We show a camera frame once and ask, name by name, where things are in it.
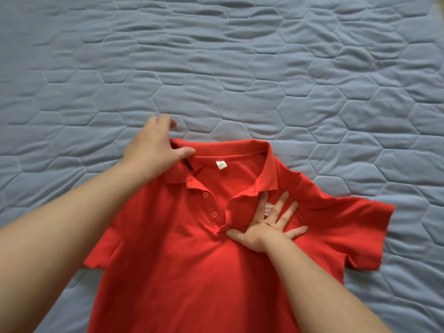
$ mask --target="shirt collar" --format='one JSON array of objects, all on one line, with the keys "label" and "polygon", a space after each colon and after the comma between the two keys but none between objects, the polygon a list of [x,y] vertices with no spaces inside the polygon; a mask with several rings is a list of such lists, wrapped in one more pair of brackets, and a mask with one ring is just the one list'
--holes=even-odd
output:
[{"label": "shirt collar", "polygon": [[[184,146],[196,149],[197,156],[229,156],[241,155],[257,151],[264,151],[267,154],[264,168],[256,179],[256,182],[244,192],[246,195],[257,195],[261,191],[275,190],[278,188],[278,175],[276,171],[276,160],[271,150],[269,142],[261,140],[240,140],[231,142],[188,142],[182,139],[171,139],[171,147],[180,148]],[[176,163],[165,173],[167,183],[186,183],[188,187],[193,187],[197,180],[192,174],[192,166],[188,160]]]}]

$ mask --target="blue quilted bedspread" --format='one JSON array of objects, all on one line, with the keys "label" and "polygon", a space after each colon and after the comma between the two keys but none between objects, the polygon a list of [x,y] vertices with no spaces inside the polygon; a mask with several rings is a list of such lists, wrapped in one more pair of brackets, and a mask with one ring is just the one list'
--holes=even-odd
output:
[{"label": "blue quilted bedspread", "polygon": [[[435,0],[2,0],[0,42],[0,226],[170,113],[173,137],[266,139],[323,191],[396,205],[380,271],[346,286],[395,332],[444,331]],[[79,271],[37,332],[85,332],[100,276]]]}]

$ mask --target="person's right hand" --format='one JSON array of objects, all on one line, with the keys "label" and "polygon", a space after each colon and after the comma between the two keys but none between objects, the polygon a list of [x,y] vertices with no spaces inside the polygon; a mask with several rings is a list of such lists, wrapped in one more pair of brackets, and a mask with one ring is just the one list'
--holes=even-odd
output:
[{"label": "person's right hand", "polygon": [[291,229],[286,233],[283,232],[285,226],[287,225],[289,219],[294,214],[297,208],[297,202],[294,201],[285,213],[278,219],[282,208],[284,207],[285,201],[288,199],[288,192],[284,192],[279,200],[273,207],[268,217],[264,219],[265,205],[267,204],[268,193],[263,192],[259,198],[258,207],[254,218],[250,223],[247,231],[245,233],[240,232],[236,229],[229,229],[226,234],[232,240],[235,240],[247,248],[256,251],[264,252],[264,242],[269,236],[280,235],[293,239],[300,235],[303,235],[307,231],[307,226],[301,226],[296,229]]},{"label": "person's right hand", "polygon": [[167,114],[149,117],[125,149],[122,163],[148,181],[167,171],[176,162],[192,156],[195,150],[191,147],[171,148],[169,131],[175,127],[176,122]]}]

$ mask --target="polo shirt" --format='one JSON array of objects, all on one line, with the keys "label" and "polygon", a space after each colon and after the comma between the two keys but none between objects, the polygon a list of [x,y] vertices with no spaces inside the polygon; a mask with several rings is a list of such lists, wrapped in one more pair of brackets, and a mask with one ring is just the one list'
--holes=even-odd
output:
[{"label": "polo shirt", "polygon": [[171,145],[196,154],[137,192],[85,261],[105,269],[90,333],[299,332],[266,254],[225,234],[247,229],[263,191],[272,205],[289,192],[282,212],[299,202],[286,230],[307,225],[294,242],[339,282],[345,266],[379,268],[394,207],[321,192],[265,141]]}]

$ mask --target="clothing label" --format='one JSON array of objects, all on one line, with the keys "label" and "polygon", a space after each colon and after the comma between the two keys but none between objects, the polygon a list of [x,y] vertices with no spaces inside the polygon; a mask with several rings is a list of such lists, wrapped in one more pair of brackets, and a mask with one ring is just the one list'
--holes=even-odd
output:
[{"label": "clothing label", "polygon": [[274,205],[272,205],[271,203],[268,203],[265,205],[265,214],[264,216],[268,216],[270,215],[271,210],[273,210]]},{"label": "clothing label", "polygon": [[225,161],[216,161],[216,165],[218,165],[220,170],[222,170],[225,167],[227,167]]}]

